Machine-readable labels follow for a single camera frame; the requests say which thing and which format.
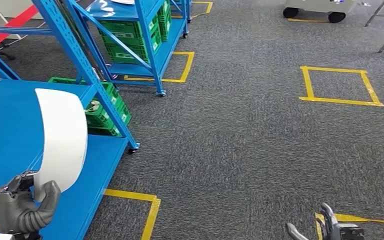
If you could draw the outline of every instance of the red bar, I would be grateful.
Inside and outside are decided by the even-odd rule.
[[[36,15],[38,12],[39,11],[35,7],[35,5],[31,5],[26,10],[24,10],[20,15],[18,15],[17,17],[14,17],[7,24],[5,24],[5,27],[21,27],[24,24],[26,24],[31,18],[33,18],[33,16]],[[0,42],[2,42],[8,36],[9,34],[0,33]]]

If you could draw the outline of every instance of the blue metal shelf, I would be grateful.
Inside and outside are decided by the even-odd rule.
[[[84,106],[96,93],[86,85],[0,79],[0,186],[40,167],[44,134],[36,88],[76,94]],[[42,231],[45,238],[83,239],[128,142],[122,137],[88,137],[83,170],[73,187],[62,193],[52,224]]]
[[[81,174],[61,194],[51,224],[40,232],[44,239],[84,238],[127,143],[122,137],[88,135]]]
[[[164,0],[143,0],[142,11],[149,23],[157,14]],[[95,0],[86,11],[97,20],[139,21],[136,6],[113,2],[111,0]]]
[[[48,29],[33,30],[26,27],[0,27],[0,33],[31,33],[49,35],[52,31],[68,57],[72,60],[88,85],[60,84],[39,81],[24,81],[0,59],[0,186],[25,170],[38,170],[42,161],[44,133],[39,102],[35,89],[54,89],[76,94],[85,107],[97,97],[123,137],[88,136],[88,147],[80,177],[66,192],[63,192],[52,223],[40,233],[45,239],[81,240],[98,208],[124,150],[139,148],[127,126],[101,84],[112,80],[93,38],[87,31],[86,18],[94,20],[74,0],[32,0],[43,16]],[[60,8],[68,9],[90,49],[85,50],[62,15]],[[150,11],[158,9],[155,5]],[[96,68],[103,72],[103,79]]]
[[[110,37],[117,45],[126,50],[134,59],[136,59],[140,65],[126,64],[126,63],[114,63],[110,69],[104,66],[105,71],[108,74],[130,75],[151,77],[153,81],[123,81],[109,80],[112,83],[126,84],[126,85],[143,85],[143,86],[155,86],[156,93],[160,96],[165,96],[166,91],[163,89],[163,74],[167,69],[172,53],[179,41],[180,34],[183,33],[183,37],[186,38],[189,30],[187,22],[190,17],[190,4],[191,0],[181,0],[176,3],[178,10],[181,12],[181,18],[172,19],[169,39],[167,42],[163,42],[158,52],[154,53],[151,43],[151,33],[148,29],[148,24],[151,19],[157,14],[158,9],[162,6],[163,0],[135,0],[134,5],[126,5],[121,3],[112,2],[111,0],[95,0],[86,10],[91,14],[86,16],[87,20],[93,22],[99,30],[105,35]],[[143,29],[143,38],[145,48],[149,57],[149,64],[145,63],[143,59],[137,56],[131,51],[123,42],[116,38],[110,31],[102,26],[97,20],[113,20],[113,21],[138,21],[140,28]],[[93,42],[89,30],[82,30],[84,36],[88,36],[88,46],[92,50],[96,50],[93,54],[95,58],[100,59],[105,65],[104,59],[98,53],[98,48]]]
[[[186,22],[183,19],[173,18],[171,20],[171,30],[168,35],[168,40],[163,41],[160,49],[155,54],[155,66],[156,70],[160,75],[166,71],[169,64],[170,58],[172,57],[173,51],[179,41],[179,37],[183,32],[183,28]],[[142,77],[153,77],[154,74],[149,71],[143,65],[127,64],[127,63],[113,63],[109,68],[112,74],[128,75],[128,76],[142,76]]]

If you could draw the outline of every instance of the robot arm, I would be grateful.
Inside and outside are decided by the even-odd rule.
[[[323,240],[364,240],[364,229],[349,223],[339,223],[335,217],[332,208],[326,203],[322,203],[320,213],[323,215],[324,221],[317,218],[320,224]],[[286,231],[293,240],[308,240],[297,228],[286,223]]]
[[[16,240],[41,239],[39,230],[51,222],[60,199],[57,183],[49,181],[43,186],[46,197],[37,207],[30,191],[34,174],[25,171],[0,187],[0,233],[12,234]]]

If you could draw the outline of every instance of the yellow tape square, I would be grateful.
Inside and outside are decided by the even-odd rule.
[[[202,15],[205,15],[205,14],[209,14],[209,13],[211,13],[211,9],[213,9],[213,2],[212,1],[193,1],[192,3],[193,4],[206,4],[207,5],[204,13],[190,16],[190,18],[192,18],[192,19],[199,17],[199,16],[202,16]],[[177,16],[177,15],[172,15],[171,17],[175,18],[175,19],[181,19],[182,18],[182,16]]]
[[[340,223],[363,223],[363,222],[371,222],[371,223],[382,223],[384,224],[384,220],[378,220],[378,219],[369,219],[369,218],[364,218],[360,216],[353,216],[353,215],[347,215],[347,214],[339,214],[335,213],[334,214],[336,217],[336,220]],[[320,219],[324,222],[323,215],[320,213],[315,212],[314,213],[315,219]],[[316,225],[316,231],[317,231],[317,239],[318,240],[323,240],[322,237],[322,228],[320,227],[320,224],[315,221]]]
[[[168,79],[163,78],[162,81],[166,83],[184,83],[188,78],[189,72],[191,71],[192,62],[194,61],[195,52],[194,51],[174,51],[173,55],[187,55],[186,65],[184,66],[183,72],[180,79]],[[129,77],[124,76],[124,80],[127,81],[153,81],[153,78],[150,77]]]
[[[158,210],[160,209],[161,199],[151,194],[121,191],[121,190],[114,190],[114,189],[106,189],[104,192],[104,195],[117,197],[117,198],[135,199],[135,200],[151,202],[148,218],[146,219],[145,227],[143,228],[143,233],[140,240],[151,239],[152,231],[154,229],[154,224],[157,219]]]
[[[302,70],[302,75],[304,77],[304,82],[305,82],[305,88],[307,90],[306,97],[303,97],[303,96],[299,97],[299,99],[303,101],[384,107],[384,105],[379,101],[379,98],[376,95],[372,85],[370,84],[370,81],[366,75],[367,71],[365,70],[314,67],[314,66],[301,66],[300,68]],[[356,100],[346,100],[346,99],[337,99],[337,98],[315,97],[309,71],[325,71],[325,72],[360,74],[361,79],[363,80],[364,86],[366,87],[372,101],[356,101]]]
[[[318,19],[296,19],[296,18],[287,18],[290,22],[304,22],[304,23],[323,23],[328,24],[328,20],[318,20]]]

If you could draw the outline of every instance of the green plastic crate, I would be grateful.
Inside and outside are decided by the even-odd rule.
[[[134,34],[139,38],[143,37],[141,25],[138,21],[114,21],[114,20],[100,20],[101,23],[108,31],[115,33]],[[155,16],[148,24],[148,30],[152,33],[157,27],[158,18]]]
[[[161,33],[159,29],[160,28],[158,27],[158,31],[154,32],[151,38],[151,44],[154,53],[160,49],[162,44]],[[135,52],[146,63],[150,62],[145,43],[143,43],[143,45],[128,45],[127,47]],[[105,48],[114,63],[140,64],[138,61],[136,61],[136,59],[133,58],[133,56],[128,54],[127,51],[115,43],[105,43]]]
[[[112,125],[106,127],[89,127],[87,131],[89,134],[93,135],[121,136],[120,131],[117,129],[114,123],[111,123]]]
[[[54,77],[49,78],[48,82],[49,83],[58,83],[58,84],[75,84],[76,80],[73,78],[54,76]],[[85,80],[80,81],[80,84],[86,85]]]
[[[158,18],[171,14],[170,0],[165,0],[161,8],[158,10]]]
[[[122,37],[123,35],[117,34],[116,32],[112,32],[115,36],[118,36],[117,38],[122,41],[127,46],[145,46],[145,39],[143,37],[137,37],[137,38],[131,38],[131,37]],[[115,42],[109,38],[106,35],[101,34],[102,41],[105,44],[114,44]],[[156,40],[161,41],[161,34],[160,34],[160,25],[156,24],[155,31],[151,32],[151,39],[154,41],[153,38],[156,38]]]
[[[130,114],[129,109],[124,104],[123,108],[120,111],[121,120],[126,124],[126,126],[130,123],[130,120],[132,119],[132,115]]]
[[[120,104],[117,108],[117,112],[120,113],[121,120],[124,124],[128,125],[132,116],[127,108],[127,106],[123,103]],[[107,135],[107,136],[120,136],[120,131],[117,129],[116,125],[108,119],[107,125],[105,126],[90,126],[88,125],[88,131],[90,134],[95,135]]]
[[[144,46],[128,46],[134,53],[136,53],[147,64],[150,63],[148,58],[147,49]],[[119,47],[115,43],[105,43],[105,48],[114,63],[133,63],[139,64],[133,56],[131,56],[123,48]]]
[[[107,21],[103,20],[100,23],[107,28],[116,38],[120,39],[124,44],[140,45],[144,41],[144,33],[137,21]],[[158,15],[156,15],[148,25],[149,32],[152,35],[158,32],[160,26],[158,24]],[[112,44],[114,41],[105,33],[99,30],[99,34],[104,43]]]
[[[161,32],[161,40],[166,42],[169,40],[170,26],[172,25],[172,14],[169,11],[166,15],[158,16],[159,31]]]
[[[119,97],[114,104],[117,113],[121,113],[123,111],[124,105],[125,104],[122,98]],[[84,112],[86,114],[86,121],[89,127],[109,127],[113,123],[108,113],[104,110],[104,107],[96,98],[94,98],[92,102],[87,105]]]
[[[65,78],[65,77],[58,77],[54,76],[51,77],[48,81],[49,83],[59,83],[59,84],[75,84],[76,80],[72,78]],[[120,98],[119,93],[117,92],[114,85],[107,81],[102,81],[102,86],[105,89],[106,93],[109,95],[109,99],[113,104],[116,103],[117,99]],[[86,85],[85,80],[80,81],[81,85]]]

